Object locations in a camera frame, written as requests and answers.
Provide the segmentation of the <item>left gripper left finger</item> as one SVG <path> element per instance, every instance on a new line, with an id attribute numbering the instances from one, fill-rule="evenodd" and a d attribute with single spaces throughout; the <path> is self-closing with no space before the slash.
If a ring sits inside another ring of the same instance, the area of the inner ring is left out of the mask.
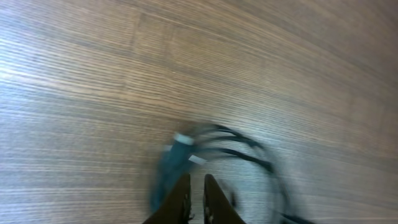
<path id="1" fill-rule="evenodd" d="M 179 178 L 160 208 L 143 224 L 188 224 L 191 220 L 190 174 Z"/>

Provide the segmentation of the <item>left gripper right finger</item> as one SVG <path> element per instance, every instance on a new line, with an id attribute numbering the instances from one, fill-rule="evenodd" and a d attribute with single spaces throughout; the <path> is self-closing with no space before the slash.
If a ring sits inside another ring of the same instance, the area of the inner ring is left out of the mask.
<path id="1" fill-rule="evenodd" d="M 204 224 L 245 224 L 211 174 L 205 175 L 203 209 Z"/>

